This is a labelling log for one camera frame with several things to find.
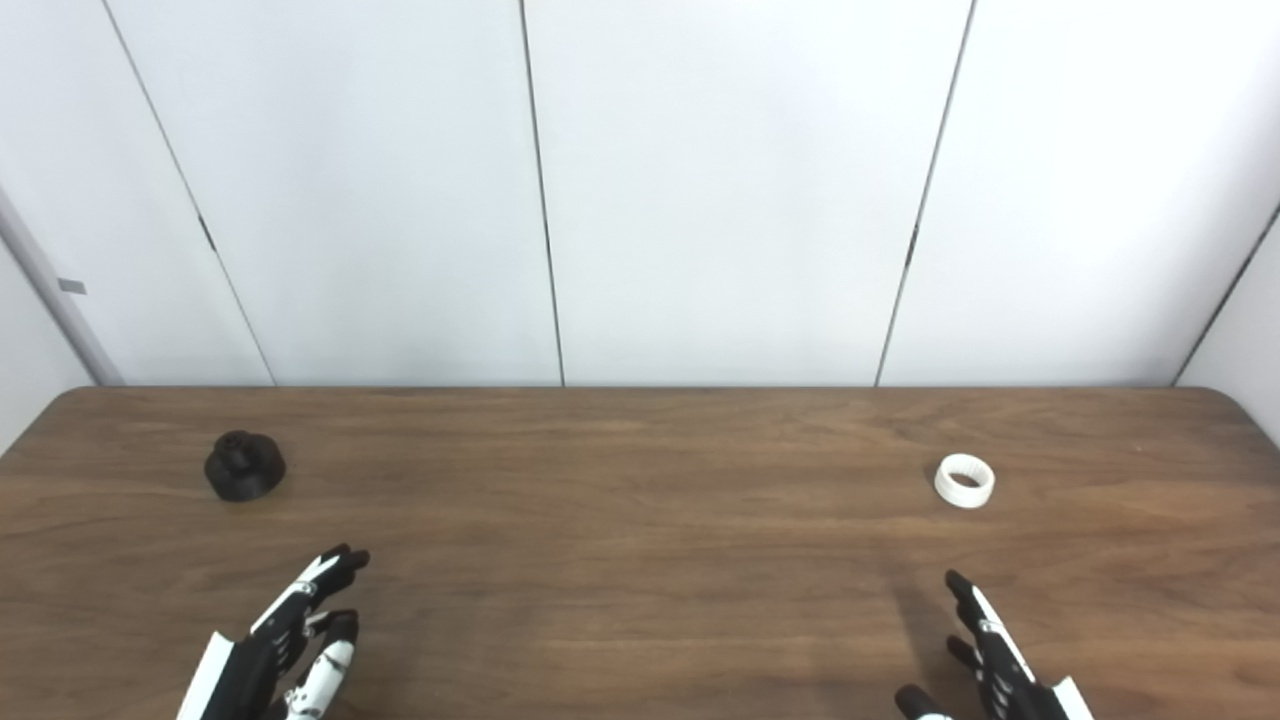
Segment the white plastic ring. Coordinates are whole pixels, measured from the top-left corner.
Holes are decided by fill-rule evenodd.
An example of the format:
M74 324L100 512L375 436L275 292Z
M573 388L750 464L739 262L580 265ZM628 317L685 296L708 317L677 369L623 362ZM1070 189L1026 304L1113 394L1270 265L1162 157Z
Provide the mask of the white plastic ring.
M951 475L972 478L975 486L956 482ZM996 473L982 459L957 452L942 459L933 477L933 488L956 507L982 507L991 500L991 491L996 489Z

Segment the wooden tabletop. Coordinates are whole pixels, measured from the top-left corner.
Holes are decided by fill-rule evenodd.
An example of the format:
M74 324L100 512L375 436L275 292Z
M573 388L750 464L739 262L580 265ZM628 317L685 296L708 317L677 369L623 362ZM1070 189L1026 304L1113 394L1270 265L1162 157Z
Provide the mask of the wooden tabletop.
M236 428L289 462L246 505ZM956 451L986 507L928 484ZM1280 714L1280 454L1208 391L106 388L0 459L0 714L173 717L342 541L332 720L978 720L947 568L1098 720Z

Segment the black and white robotic hand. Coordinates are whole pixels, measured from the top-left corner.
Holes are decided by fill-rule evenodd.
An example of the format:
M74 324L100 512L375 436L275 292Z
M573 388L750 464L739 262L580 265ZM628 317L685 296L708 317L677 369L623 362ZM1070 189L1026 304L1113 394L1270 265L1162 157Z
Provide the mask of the black and white robotic hand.
M947 588L956 597L956 614L973 633L974 644L951 635L947 651L978 680L978 696L989 720L1093 720L1071 678L1053 687L1036 682L1012 638L982 591L955 570ZM918 685L905 685L893 698L909 720L951 720Z
M320 603L356 579L369 552L346 544L307 565L298 579L232 642L214 633L191 679L178 720L319 720L356 651L360 623L355 610L320 612ZM311 638L324 633L320 652L297 687L275 698L275 683L302 657Z

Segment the black cap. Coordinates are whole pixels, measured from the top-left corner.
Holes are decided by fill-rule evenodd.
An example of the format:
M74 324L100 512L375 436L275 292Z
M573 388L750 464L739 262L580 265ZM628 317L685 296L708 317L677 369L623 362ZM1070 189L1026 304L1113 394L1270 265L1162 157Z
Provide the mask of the black cap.
M205 460L205 477L223 500L255 500L284 478L284 456L268 436L232 430L214 443Z

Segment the white panel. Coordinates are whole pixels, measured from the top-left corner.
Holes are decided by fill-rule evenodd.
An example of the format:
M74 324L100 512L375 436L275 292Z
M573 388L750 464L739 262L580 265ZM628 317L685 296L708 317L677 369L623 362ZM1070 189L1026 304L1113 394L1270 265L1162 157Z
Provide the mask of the white panel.
M1280 443L1280 231L1258 249L1178 384L1225 392Z
M0 0L0 195L104 380L270 382L100 3Z
M527 4L570 384L869 384L965 0Z
M0 452L61 392L93 384L0 242Z
M559 383L516 0L111 0L280 383Z
M1280 3L980 0L882 382L1171 382L1276 128Z

